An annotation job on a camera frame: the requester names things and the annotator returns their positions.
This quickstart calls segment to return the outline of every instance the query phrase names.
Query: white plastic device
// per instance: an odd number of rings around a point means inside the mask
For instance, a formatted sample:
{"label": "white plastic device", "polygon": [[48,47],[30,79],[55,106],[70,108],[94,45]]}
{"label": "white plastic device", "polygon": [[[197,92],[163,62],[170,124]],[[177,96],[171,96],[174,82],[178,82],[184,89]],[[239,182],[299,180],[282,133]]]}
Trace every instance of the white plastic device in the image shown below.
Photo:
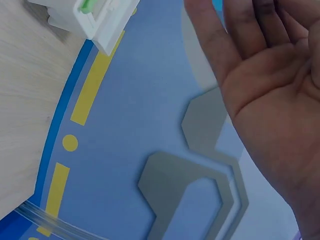
{"label": "white plastic device", "polygon": [[28,0],[46,6],[48,23],[93,40],[110,55],[140,0]]}

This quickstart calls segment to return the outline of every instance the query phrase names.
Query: hand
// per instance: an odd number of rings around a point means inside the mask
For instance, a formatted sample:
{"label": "hand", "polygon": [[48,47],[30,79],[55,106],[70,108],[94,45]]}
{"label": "hand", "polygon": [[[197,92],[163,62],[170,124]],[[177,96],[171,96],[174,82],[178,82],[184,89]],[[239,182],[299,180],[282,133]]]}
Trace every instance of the hand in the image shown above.
{"label": "hand", "polygon": [[228,33],[212,0],[185,8],[247,151],[320,234],[320,1],[224,0]]}

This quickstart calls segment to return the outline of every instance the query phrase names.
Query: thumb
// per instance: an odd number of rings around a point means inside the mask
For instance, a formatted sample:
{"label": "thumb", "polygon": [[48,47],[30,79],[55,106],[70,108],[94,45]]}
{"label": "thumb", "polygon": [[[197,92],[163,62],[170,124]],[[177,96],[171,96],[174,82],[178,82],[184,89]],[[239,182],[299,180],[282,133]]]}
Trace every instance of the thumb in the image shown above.
{"label": "thumb", "polygon": [[287,13],[309,30],[311,77],[314,84],[320,88],[320,1],[278,0],[278,2]]}

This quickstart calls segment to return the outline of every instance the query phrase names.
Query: yellow dot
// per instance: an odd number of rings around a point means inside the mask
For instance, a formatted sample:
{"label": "yellow dot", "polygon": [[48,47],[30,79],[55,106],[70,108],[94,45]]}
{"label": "yellow dot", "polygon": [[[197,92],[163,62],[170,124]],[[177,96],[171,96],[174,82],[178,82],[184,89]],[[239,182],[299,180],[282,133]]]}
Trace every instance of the yellow dot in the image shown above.
{"label": "yellow dot", "polygon": [[132,16],[136,14],[137,10],[138,10],[137,8],[133,10]]}
{"label": "yellow dot", "polygon": [[69,134],[64,136],[62,140],[62,145],[64,149],[67,150],[68,152],[73,152],[78,147],[78,140],[75,136]]}

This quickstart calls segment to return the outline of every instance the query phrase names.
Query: floor mat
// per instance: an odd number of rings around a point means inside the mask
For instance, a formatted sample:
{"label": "floor mat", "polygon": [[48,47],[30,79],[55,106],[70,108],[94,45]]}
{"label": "floor mat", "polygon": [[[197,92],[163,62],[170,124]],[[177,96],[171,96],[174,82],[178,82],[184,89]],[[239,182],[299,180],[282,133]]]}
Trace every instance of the floor mat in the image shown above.
{"label": "floor mat", "polygon": [[86,41],[35,194],[0,221],[0,239],[295,237],[290,207],[253,164],[219,91],[194,77],[182,10],[182,0],[142,0],[110,57]]}

